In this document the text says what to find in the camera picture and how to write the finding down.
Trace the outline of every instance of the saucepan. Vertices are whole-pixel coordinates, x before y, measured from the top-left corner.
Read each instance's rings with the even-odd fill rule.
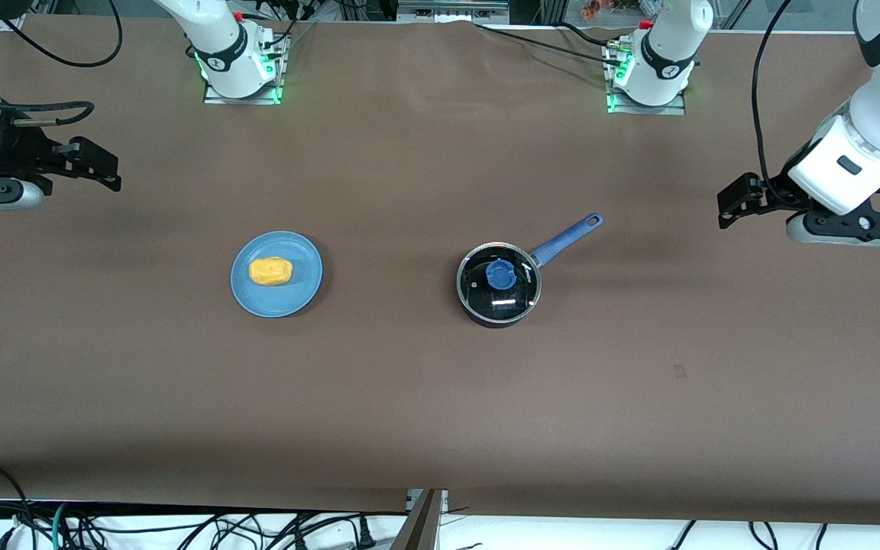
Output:
[[[531,254],[507,243],[486,243],[469,251],[457,270],[457,294],[467,316],[490,328],[516,324],[542,295],[539,270],[602,224],[603,216],[591,213]]]

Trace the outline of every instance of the brown table surface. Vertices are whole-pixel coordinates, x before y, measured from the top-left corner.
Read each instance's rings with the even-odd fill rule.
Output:
[[[78,60],[113,39],[27,30]],[[266,108],[200,103],[171,20],[125,21],[91,70],[3,35],[2,95],[97,103],[48,133],[117,154],[125,190],[56,178],[0,213],[0,465],[32,497],[395,509],[449,487],[475,513],[880,523],[880,250],[794,244],[782,213],[716,224],[757,167],[759,40],[709,36],[687,116],[647,118],[605,112],[592,62],[470,24],[319,24]],[[867,74],[851,36],[775,36],[773,170]],[[593,210],[531,316],[464,316],[467,251]],[[261,319],[230,268],[280,229],[325,279]]]

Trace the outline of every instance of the blue handle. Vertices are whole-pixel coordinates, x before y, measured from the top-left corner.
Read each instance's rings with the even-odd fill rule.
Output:
[[[553,237],[548,243],[535,248],[534,253],[532,253],[533,257],[535,257],[535,262],[537,262],[539,267],[548,264],[556,254],[564,251],[569,244],[573,244],[586,237],[590,234],[590,231],[600,227],[602,224],[603,216],[598,215],[596,212],[591,213],[591,215],[584,217],[569,229],[559,233],[558,236]]]

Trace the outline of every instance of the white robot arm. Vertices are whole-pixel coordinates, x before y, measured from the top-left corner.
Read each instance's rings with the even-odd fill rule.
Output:
[[[621,41],[631,42],[632,63],[614,84],[636,103],[657,107],[688,86],[698,46],[712,28],[708,0],[664,0],[653,28],[640,28]]]
[[[182,25],[202,75],[219,95],[244,98],[277,77],[278,41],[253,21],[237,21],[226,0],[154,0]]]
[[[794,241],[880,247],[880,0],[858,0],[855,32],[871,79],[821,123],[807,145],[768,182],[747,173],[719,194],[719,224],[776,209]]]

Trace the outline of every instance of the yellow food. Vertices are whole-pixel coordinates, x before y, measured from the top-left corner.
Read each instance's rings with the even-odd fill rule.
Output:
[[[251,281],[258,285],[283,285],[290,281],[294,266],[282,257],[262,257],[251,261]]]

